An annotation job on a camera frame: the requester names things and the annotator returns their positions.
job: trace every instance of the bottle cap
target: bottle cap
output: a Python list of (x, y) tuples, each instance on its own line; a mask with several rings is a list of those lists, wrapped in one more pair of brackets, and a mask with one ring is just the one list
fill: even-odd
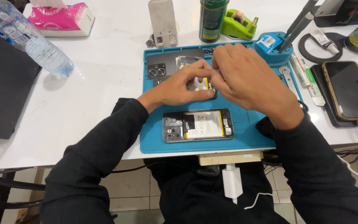
[(327, 49), (329, 49), (332, 53), (337, 54), (339, 53), (338, 49), (335, 47), (334, 44), (330, 44)]

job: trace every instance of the black sleeve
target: black sleeve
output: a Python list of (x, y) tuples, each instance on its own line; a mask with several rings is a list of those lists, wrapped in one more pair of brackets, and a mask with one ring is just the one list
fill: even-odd
[(267, 117), (256, 128), (276, 141), (291, 201), (306, 223), (358, 223), (356, 181), (308, 115), (293, 130), (276, 130)]
[(107, 190), (99, 186), (135, 142), (148, 112), (136, 99), (119, 99), (113, 114), (70, 145), (51, 170), (40, 216), (44, 224), (114, 223)]

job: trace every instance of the hand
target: hand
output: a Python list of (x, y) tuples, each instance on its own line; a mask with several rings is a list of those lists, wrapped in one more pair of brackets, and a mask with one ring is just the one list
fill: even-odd
[(211, 84), (222, 96), (247, 110), (268, 116), (277, 129), (293, 129), (304, 113), (295, 94), (253, 49), (244, 45), (217, 46), (212, 55)]
[(188, 91), (186, 84), (197, 78), (211, 78), (212, 67), (204, 60), (198, 60), (178, 70), (158, 86), (143, 93), (138, 101), (151, 113), (162, 104), (176, 106), (191, 101), (211, 99), (213, 90)]

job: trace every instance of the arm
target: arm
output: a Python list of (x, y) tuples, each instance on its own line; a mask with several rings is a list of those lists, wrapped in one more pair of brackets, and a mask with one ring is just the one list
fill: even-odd
[(258, 130), (276, 141), (292, 189), (291, 200), (307, 223), (358, 223), (358, 188), (350, 171), (305, 116), (295, 95), (267, 63), (242, 44), (215, 48), (211, 84), (229, 101), (267, 117)]
[(276, 141), (291, 201), (306, 223), (358, 223), (356, 181), (309, 116), (291, 130), (275, 129), (267, 117), (256, 127)]
[(119, 163), (148, 118), (136, 99), (119, 99), (117, 104), (122, 108), (116, 106), (114, 114), (68, 146), (49, 173), (40, 211), (43, 223), (113, 223), (109, 195), (99, 186), (100, 179)]
[(113, 223), (107, 190), (99, 186), (135, 142), (155, 108), (179, 105), (214, 96), (212, 90), (187, 91), (186, 83), (210, 77), (211, 67), (200, 60), (181, 69), (163, 84), (136, 99), (119, 99), (113, 114), (101, 121), (82, 140), (70, 145), (53, 167), (46, 182), (40, 215), (44, 224)]

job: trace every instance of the plastic water bottle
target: plastic water bottle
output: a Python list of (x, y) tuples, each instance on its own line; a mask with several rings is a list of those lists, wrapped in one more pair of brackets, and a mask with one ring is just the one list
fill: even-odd
[(74, 68), (72, 61), (45, 38), (31, 38), (25, 51), (35, 62), (57, 77), (68, 75)]
[(68, 75), (74, 68), (72, 61), (7, 0), (0, 0), (0, 37), (58, 77)]

